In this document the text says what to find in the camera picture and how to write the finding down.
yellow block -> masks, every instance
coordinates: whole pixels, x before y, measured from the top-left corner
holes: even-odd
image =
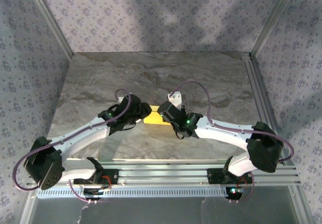
[[[143,122],[147,124],[159,124],[159,125],[171,125],[167,122],[163,121],[163,118],[158,114],[157,109],[159,106],[150,106],[152,112],[146,118],[144,118]]]

patterned wallpaper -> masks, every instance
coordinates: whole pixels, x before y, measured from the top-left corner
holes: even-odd
[[[275,0],[46,0],[73,51],[250,51]]]
[[[322,223],[322,0],[291,0],[258,56],[316,223]]]
[[[0,59],[0,223],[13,223],[13,165],[48,132],[68,66],[34,0],[0,0]]]

red wire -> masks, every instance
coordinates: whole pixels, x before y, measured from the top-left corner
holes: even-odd
[[[245,179],[243,176],[241,176],[241,177],[239,178],[239,183],[238,183],[238,185],[236,185],[236,188],[240,185],[241,180],[243,180],[243,181],[246,183],[246,188],[245,188],[245,189],[247,189],[247,187],[248,187],[248,183],[247,183],[246,179]]]
[[[107,179],[109,181],[109,185],[112,185],[110,177],[108,177],[107,175],[103,175],[102,178]]]

gray marble tabletop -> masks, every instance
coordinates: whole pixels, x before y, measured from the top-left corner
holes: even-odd
[[[202,83],[211,97],[213,119],[255,124],[258,113],[239,53],[76,53],[70,64],[49,138],[74,130],[116,104],[114,92],[125,88],[151,105],[186,80]],[[206,94],[196,84],[181,88],[187,112],[206,114]],[[84,148],[73,157],[98,159],[218,159],[242,153],[211,139],[179,140],[171,126],[140,122]]]

aluminum frame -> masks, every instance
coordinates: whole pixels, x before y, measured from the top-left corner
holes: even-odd
[[[270,109],[272,106],[270,100],[266,95],[266,87],[261,75],[260,69],[258,67],[258,62],[255,57],[251,57],[250,53],[242,53],[243,61],[246,67],[246,71],[250,80],[252,87],[255,103],[257,106],[258,114],[260,120],[266,122],[270,128],[276,132],[277,131],[277,121]],[[282,157],[286,157],[286,152],[282,152]],[[293,163],[291,160],[284,162],[287,166],[292,166]],[[305,198],[304,191],[301,186],[291,185],[288,187],[291,199],[293,201],[293,206],[297,215],[299,223],[314,223],[312,212],[308,206],[308,203]]]
[[[265,45],[271,31],[278,22],[284,8],[286,7],[289,0],[276,0],[259,36],[256,39],[255,44],[251,50],[252,57],[257,57],[263,46]]]
[[[53,17],[50,9],[48,8],[45,0],[35,0],[36,5],[38,6],[41,14],[43,15],[45,21],[47,22],[49,28],[53,32],[55,38],[57,39],[60,47],[66,54],[69,61],[71,61],[74,52],[72,51],[71,47],[69,46],[64,34],[62,33],[59,25],[57,24],[55,18]]]
[[[113,160],[99,161],[104,169],[118,169],[118,184],[113,187],[211,187],[234,185],[209,185],[207,169],[223,168],[224,161],[217,160]],[[254,170],[256,186],[300,185],[295,166],[278,165],[274,174]],[[66,187],[66,181],[59,181],[55,187]],[[90,188],[95,186],[79,185]]]

